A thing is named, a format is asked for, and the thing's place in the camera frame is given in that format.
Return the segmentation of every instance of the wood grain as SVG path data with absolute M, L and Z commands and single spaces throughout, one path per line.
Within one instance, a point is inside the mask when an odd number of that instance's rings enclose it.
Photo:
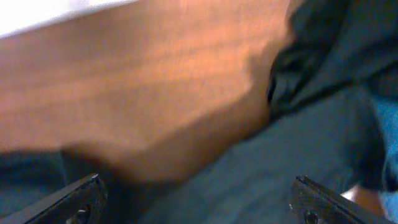
M 145 0 L 1 39 L 2 150 L 188 177 L 266 124 L 288 3 Z

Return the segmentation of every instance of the blue cloth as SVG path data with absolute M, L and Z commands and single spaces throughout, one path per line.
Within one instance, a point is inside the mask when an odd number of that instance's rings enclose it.
M 387 163 L 398 174 L 398 103 L 386 99 L 377 100 L 377 113 L 387 147 Z M 383 192 L 379 198 L 388 219 L 398 223 L 398 193 Z

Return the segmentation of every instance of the wooden surface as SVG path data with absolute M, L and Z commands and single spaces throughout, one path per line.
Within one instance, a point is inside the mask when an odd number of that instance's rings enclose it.
M 266 124 L 288 3 L 145 0 L 1 39 L 1 150 L 186 178 Z

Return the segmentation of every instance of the dark cloth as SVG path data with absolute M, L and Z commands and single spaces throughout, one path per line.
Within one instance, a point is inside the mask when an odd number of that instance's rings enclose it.
M 392 174 L 383 173 L 391 169 L 386 169 L 373 96 L 398 98 L 398 2 L 309 0 L 290 23 L 296 41 L 278 55 L 271 70 L 271 124 L 156 200 L 137 223 L 294 223 L 289 193 L 297 175 L 338 193 L 355 184 L 395 190 Z M 14 206 L 19 200 L 13 198 L 13 185 L 22 177 L 30 177 L 30 186 L 43 186 L 42 195 L 63 181 L 41 182 L 35 177 L 43 174 L 12 166 L 20 178 L 5 188 L 0 185 L 1 195 L 11 192 L 5 205 L 0 200 L 0 208 L 8 211 L 25 205 Z M 3 175 L 8 167 L 0 165 L 2 183 L 12 180 Z M 29 197 L 29 187 L 24 195 Z M 130 223 L 136 217 L 139 202 L 131 199 L 108 206 L 108 218 L 119 217 L 109 223 Z

